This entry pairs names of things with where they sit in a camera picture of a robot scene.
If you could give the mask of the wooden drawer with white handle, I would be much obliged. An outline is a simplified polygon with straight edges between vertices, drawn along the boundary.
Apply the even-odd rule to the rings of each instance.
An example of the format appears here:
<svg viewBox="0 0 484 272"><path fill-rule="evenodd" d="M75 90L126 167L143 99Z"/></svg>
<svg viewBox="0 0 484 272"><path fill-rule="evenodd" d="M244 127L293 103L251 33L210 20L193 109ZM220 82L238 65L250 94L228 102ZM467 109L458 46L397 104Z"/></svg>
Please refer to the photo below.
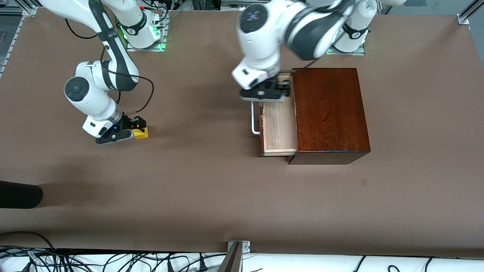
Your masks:
<svg viewBox="0 0 484 272"><path fill-rule="evenodd" d="M291 80L292 76L283 74L278 80ZM252 127L259 133L261 152L264 157L293 156L297 153L297 124L293 96L286 97L283 103L259 103L259 128Z"/></svg>

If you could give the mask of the dark wooden cabinet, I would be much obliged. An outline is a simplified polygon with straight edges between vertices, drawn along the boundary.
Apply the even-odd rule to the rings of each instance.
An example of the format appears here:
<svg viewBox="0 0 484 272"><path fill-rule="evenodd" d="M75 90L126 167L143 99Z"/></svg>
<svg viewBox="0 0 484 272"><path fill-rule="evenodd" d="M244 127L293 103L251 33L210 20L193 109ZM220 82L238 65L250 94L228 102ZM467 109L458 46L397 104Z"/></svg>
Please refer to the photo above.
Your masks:
<svg viewBox="0 0 484 272"><path fill-rule="evenodd" d="M296 153L290 165L348 165L371 152L356 68L292 74Z"/></svg>

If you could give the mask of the black padded cylinder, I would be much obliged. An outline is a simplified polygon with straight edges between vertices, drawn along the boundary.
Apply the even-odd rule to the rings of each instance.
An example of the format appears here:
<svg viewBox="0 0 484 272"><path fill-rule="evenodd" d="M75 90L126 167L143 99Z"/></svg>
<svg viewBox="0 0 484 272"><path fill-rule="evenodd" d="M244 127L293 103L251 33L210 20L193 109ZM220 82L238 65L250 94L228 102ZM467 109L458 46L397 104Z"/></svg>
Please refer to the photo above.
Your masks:
<svg viewBox="0 0 484 272"><path fill-rule="evenodd" d="M0 181L0 208L32 209L43 199L40 186Z"/></svg>

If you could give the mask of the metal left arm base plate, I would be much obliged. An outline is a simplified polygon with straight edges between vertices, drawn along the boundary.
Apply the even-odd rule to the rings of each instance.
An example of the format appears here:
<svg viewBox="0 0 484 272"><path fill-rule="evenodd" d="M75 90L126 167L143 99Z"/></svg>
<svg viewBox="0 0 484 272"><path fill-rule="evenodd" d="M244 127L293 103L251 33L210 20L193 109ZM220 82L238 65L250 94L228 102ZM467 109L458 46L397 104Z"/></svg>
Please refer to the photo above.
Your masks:
<svg viewBox="0 0 484 272"><path fill-rule="evenodd" d="M360 45L355 51L353 52L343 52L332 46L326 52L327 55L341 55L341 56L364 56L365 55L365 47L364 45Z"/></svg>

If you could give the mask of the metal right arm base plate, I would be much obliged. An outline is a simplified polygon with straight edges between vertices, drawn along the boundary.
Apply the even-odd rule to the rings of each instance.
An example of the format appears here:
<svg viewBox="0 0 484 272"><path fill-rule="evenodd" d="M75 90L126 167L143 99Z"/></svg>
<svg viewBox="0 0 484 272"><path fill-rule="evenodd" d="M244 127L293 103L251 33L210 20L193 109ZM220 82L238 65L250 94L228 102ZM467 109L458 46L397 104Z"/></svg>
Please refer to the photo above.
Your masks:
<svg viewBox="0 0 484 272"><path fill-rule="evenodd" d="M129 42L127 43L127 51L133 52L164 52L166 48L167 38L164 37L158 41L155 41L151 46L147 48L135 48Z"/></svg>

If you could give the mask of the small metal edge bracket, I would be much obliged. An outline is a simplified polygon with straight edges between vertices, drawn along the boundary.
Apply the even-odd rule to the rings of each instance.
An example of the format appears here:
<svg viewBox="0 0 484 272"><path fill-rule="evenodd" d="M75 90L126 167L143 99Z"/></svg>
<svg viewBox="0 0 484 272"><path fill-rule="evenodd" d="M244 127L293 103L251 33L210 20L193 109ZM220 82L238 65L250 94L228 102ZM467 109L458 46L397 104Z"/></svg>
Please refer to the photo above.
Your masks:
<svg viewBox="0 0 484 272"><path fill-rule="evenodd" d="M250 241L229 241L228 242L228 252L231 250L235 243L240 243L242 245L242 254L248 254L251 252Z"/></svg>

